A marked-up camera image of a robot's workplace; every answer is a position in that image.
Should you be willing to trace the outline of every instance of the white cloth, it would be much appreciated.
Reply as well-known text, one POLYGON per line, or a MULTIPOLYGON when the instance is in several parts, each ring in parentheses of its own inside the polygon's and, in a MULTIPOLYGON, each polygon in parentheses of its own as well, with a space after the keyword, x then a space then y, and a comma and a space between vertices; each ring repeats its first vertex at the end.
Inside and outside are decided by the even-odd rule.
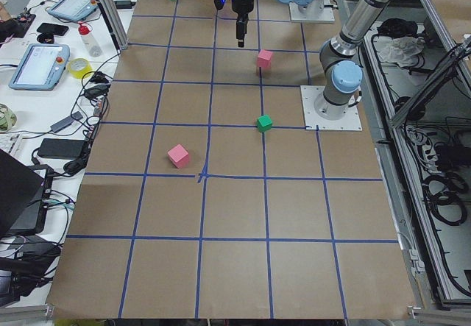
POLYGON ((420 39, 403 37, 391 40, 378 54, 385 63, 396 63, 399 67, 410 67, 417 64, 417 55, 424 49, 420 39))

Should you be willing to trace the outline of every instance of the tablet screen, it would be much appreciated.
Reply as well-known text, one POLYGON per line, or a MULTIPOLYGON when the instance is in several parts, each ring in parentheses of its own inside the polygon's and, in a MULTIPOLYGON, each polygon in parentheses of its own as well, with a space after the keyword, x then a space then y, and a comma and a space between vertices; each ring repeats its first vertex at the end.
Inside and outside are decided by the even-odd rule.
POLYGON ((44 85, 51 73, 62 46, 34 46, 22 65, 16 83, 22 85, 44 85))

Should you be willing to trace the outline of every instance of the red bottle cap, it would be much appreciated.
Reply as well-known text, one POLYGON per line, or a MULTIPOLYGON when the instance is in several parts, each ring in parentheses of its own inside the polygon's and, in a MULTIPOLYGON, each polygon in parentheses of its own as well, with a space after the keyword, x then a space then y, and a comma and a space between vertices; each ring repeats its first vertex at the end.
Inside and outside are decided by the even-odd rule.
POLYGON ((80 35, 87 35, 90 32, 90 29, 83 24, 83 22, 79 22, 79 33, 80 35))

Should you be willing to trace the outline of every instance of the white plastic bottle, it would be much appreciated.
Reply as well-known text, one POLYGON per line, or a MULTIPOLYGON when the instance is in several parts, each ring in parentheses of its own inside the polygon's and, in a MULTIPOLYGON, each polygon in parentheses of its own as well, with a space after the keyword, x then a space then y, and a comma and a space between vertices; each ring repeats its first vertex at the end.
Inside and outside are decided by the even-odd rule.
POLYGON ((97 57, 103 53, 102 48, 100 48, 95 37, 91 34, 90 28, 88 28, 88 26, 83 22, 79 22, 79 34, 82 37, 85 48, 87 48, 90 56, 97 57))

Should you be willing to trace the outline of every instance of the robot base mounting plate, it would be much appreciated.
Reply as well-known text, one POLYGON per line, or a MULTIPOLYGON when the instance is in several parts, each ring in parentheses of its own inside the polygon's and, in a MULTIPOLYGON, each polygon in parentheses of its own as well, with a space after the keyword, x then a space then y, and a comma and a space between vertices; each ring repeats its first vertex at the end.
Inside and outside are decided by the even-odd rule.
MULTIPOLYGON (((349 107, 343 118, 328 120, 321 117, 314 109, 314 101, 324 91, 323 85, 302 85, 301 97, 304 110, 304 122, 307 130, 361 131, 360 116, 357 107, 349 107)), ((355 102, 352 96, 350 104, 355 102)))
POLYGON ((291 22, 333 24, 336 19, 333 15, 333 8, 326 7, 329 4, 330 0, 314 0, 304 12, 301 12, 297 4, 290 2, 291 22))

